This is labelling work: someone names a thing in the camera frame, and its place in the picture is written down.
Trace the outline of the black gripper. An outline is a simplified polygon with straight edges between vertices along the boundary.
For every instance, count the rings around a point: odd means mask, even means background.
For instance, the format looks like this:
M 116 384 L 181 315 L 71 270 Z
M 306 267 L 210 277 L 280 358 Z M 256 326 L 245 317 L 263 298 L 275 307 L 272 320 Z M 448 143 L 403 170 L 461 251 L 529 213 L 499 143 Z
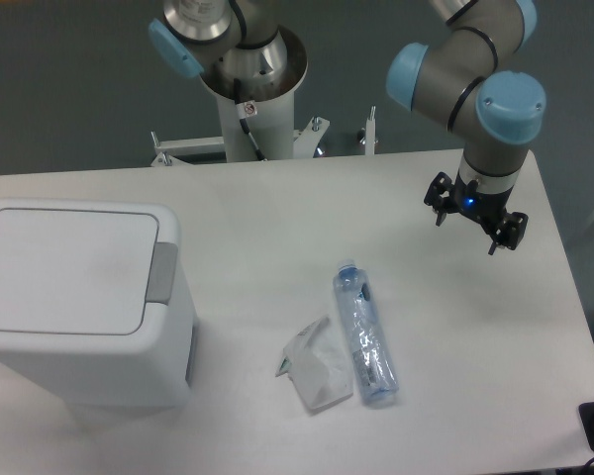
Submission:
M 498 247 L 515 250 L 521 243 L 529 217 L 525 213 L 508 213 L 506 205 L 513 188 L 497 193 L 475 192 L 466 194 L 464 185 L 455 185 L 451 178 L 440 172 L 430 183 L 424 198 L 424 204 L 430 206 L 436 214 L 436 226 L 439 227 L 446 216 L 458 211 L 467 219 L 478 224 L 486 233 L 491 233 L 492 243 L 488 254 L 493 255 Z

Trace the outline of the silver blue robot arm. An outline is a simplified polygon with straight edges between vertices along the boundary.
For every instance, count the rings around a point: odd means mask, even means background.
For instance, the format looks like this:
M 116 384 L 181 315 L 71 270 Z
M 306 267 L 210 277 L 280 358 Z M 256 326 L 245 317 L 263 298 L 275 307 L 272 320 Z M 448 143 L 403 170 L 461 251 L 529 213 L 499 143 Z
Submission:
M 515 249 L 528 218 L 506 205 L 545 113 L 543 87 L 503 68 L 537 24 L 530 1 L 437 1 L 449 28 L 437 48 L 412 43 L 393 59 L 388 95 L 464 142 L 455 177 L 440 173 L 425 203 L 439 220 L 461 214 L 493 248 Z M 229 161 L 308 157 L 314 147 L 294 126 L 294 94 L 308 59 L 298 37 L 277 22 L 271 1 L 167 1 L 148 25 L 162 60 L 199 78 L 219 107 Z

